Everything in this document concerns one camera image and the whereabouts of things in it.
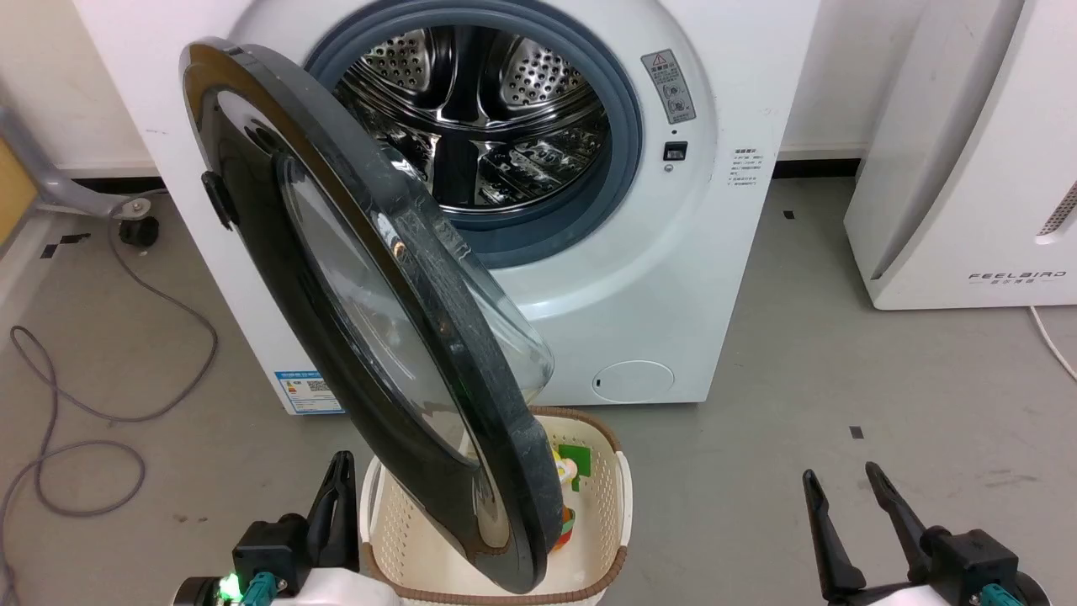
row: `white washing machine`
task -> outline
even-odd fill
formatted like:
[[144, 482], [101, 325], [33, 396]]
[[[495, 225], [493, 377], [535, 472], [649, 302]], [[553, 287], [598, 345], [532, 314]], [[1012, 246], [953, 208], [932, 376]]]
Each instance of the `white washing machine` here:
[[707, 398], [817, 1], [75, 4], [290, 413], [339, 407], [207, 194], [206, 37], [283, 55], [407, 160], [553, 351], [540, 404]]

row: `washing machine drum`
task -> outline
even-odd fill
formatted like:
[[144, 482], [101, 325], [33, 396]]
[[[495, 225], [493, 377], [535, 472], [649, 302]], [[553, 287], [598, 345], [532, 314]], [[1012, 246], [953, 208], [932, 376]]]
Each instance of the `washing machine drum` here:
[[553, 372], [549, 350], [421, 170], [307, 72], [222, 40], [192, 44], [185, 60], [202, 183], [330, 390], [468, 562], [532, 590], [562, 521], [527, 408]]
[[442, 208], [504, 219], [575, 183], [610, 124], [555, 50], [507, 31], [442, 26], [369, 48], [334, 95], [419, 170]]

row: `open door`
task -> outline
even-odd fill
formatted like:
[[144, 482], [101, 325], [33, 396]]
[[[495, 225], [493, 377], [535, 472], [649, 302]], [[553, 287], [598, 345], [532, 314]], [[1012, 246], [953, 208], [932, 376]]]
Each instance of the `open door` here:
[[185, 60], [206, 189], [330, 390], [446, 538], [530, 591], [561, 530], [527, 408], [548, 350], [415, 169], [305, 71], [223, 40]]

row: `gray rubber seal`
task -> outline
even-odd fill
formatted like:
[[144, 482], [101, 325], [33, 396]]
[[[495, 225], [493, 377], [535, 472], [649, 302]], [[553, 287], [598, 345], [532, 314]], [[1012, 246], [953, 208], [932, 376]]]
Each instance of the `gray rubber seal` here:
[[372, 46], [404, 31], [474, 25], [519, 33], [556, 47], [587, 79], [605, 105], [610, 140], [595, 165], [567, 191], [522, 212], [453, 225], [488, 267], [522, 265], [582, 240], [616, 209], [640, 165], [643, 124], [628, 75], [587, 28], [534, 0], [384, 0], [359, 11], [316, 46], [306, 69], [333, 89]]

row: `warning label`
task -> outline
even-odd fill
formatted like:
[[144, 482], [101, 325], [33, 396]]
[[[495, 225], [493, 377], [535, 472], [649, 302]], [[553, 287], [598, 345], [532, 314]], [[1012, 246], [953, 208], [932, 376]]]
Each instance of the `warning label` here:
[[292, 405], [295, 414], [324, 414], [342, 412], [336, 396], [330, 392], [328, 385], [322, 381], [318, 372], [276, 372], [284, 396]]
[[754, 185], [764, 174], [763, 154], [757, 147], [737, 147], [733, 150], [732, 166], [729, 168], [729, 177], [726, 179], [727, 185], [738, 187]]
[[666, 117], [670, 124], [687, 122], [696, 117], [696, 108], [691, 104], [688, 84], [681, 73], [681, 66], [669, 48], [643, 55], [643, 67], [647, 68], [651, 81], [655, 83], [658, 96], [666, 108]]

